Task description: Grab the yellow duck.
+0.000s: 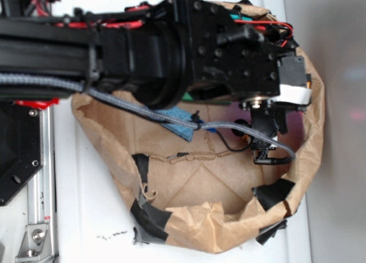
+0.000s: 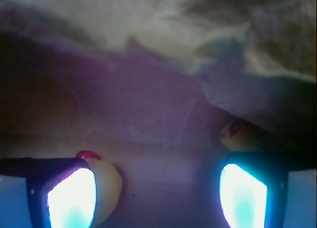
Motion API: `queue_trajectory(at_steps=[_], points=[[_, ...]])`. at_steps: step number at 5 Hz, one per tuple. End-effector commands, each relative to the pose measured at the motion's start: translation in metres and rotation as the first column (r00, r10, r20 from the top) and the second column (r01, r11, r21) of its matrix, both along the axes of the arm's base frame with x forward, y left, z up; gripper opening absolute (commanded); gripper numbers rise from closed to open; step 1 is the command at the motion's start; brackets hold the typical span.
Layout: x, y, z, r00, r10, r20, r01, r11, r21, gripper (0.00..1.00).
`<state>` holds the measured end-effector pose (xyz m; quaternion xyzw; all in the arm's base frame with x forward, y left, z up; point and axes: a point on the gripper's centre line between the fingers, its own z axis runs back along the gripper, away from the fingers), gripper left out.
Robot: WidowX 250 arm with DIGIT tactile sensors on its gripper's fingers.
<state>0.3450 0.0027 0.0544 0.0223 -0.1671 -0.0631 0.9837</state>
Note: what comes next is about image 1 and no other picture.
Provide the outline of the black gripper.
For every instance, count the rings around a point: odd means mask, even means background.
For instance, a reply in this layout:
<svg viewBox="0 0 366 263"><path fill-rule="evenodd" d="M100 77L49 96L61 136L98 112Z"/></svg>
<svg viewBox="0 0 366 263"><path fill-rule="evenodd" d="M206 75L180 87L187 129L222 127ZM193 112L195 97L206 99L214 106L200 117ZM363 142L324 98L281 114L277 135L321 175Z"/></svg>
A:
<svg viewBox="0 0 366 263"><path fill-rule="evenodd" d="M145 13L145 104L170 108L184 94L196 102L238 102L250 111L246 122L204 123L248 136L248 149L259 165L282 165L295 158L271 158L287 132L286 113L311 102L305 62L289 45L292 28L284 22L244 19L239 7L203 0L164 0Z"/></svg>

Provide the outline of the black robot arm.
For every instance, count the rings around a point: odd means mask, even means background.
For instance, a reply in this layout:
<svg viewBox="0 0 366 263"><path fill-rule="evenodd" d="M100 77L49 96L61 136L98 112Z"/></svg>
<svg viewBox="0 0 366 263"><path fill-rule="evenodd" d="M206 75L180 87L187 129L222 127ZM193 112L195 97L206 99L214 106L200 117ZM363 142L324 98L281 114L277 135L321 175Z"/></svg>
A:
<svg viewBox="0 0 366 263"><path fill-rule="evenodd" d="M1 100L47 107L85 93L165 126L231 129L258 165L295 158L277 136L312 90L290 24L251 15L246 1L59 17L56 1L1 0Z"/></svg>

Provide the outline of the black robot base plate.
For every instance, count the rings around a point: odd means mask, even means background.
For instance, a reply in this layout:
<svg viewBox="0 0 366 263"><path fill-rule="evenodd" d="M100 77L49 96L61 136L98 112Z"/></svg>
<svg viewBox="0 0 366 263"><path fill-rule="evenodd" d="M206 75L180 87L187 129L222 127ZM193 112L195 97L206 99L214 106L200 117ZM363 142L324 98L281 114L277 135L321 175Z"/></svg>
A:
<svg viewBox="0 0 366 263"><path fill-rule="evenodd" d="M43 166L42 112L1 103L1 206L6 206Z"/></svg>

